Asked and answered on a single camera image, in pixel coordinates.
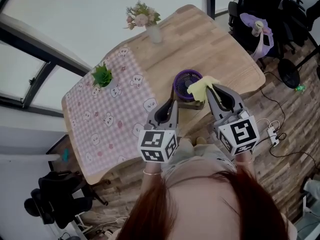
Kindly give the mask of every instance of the green succulent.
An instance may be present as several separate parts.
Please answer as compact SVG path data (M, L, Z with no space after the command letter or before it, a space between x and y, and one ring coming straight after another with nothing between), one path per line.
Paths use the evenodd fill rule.
M94 78L93 86L99 85L100 88L106 87L110 84L112 80L111 70L107 69L106 63L103 63L102 66L98 65L95 67L95 72L92 73Z

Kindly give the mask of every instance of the black round base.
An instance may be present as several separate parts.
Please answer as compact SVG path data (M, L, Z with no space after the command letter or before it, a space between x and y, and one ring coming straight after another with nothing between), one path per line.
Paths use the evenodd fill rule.
M317 75L318 75L318 78L320 79L320 66L318 66L318 67L316 68L316 73L317 73Z
M300 75L296 66L290 60L281 59L278 64L278 72L283 83L291 89L297 88L300 84Z

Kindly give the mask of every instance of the bracelet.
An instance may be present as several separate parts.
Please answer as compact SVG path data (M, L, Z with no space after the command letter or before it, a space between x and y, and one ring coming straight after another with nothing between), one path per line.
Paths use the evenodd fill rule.
M238 162L237 160L235 161L235 164L238 166L245 166L245 165L249 165L251 163L254 162L254 158L251 157L251 159L249 161L245 161L245 162Z
M150 176L152 176L152 175L159 175L159 174L162 173L162 170L161 170L160 172L156 172L156 173L149 173L149 172L146 172L146 169L143 169L143 173L146 174L146 175L150 175Z

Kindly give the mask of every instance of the white power strip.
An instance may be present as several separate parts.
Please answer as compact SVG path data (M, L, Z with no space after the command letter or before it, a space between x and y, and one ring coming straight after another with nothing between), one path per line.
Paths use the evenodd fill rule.
M275 130L275 128L273 126L271 126L270 128L268 128L267 130L267 133L269 135L269 138L270 138L270 141L271 141L271 144L275 147L276 145L279 144L279 139L277 137L277 132Z

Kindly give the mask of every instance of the fan grille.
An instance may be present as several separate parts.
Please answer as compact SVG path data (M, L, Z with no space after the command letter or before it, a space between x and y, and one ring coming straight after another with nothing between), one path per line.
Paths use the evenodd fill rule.
M199 81L202 75L195 70L187 69L181 71L174 79L173 86L174 91L180 99L186 101L194 101L194 96L187 92L188 87Z

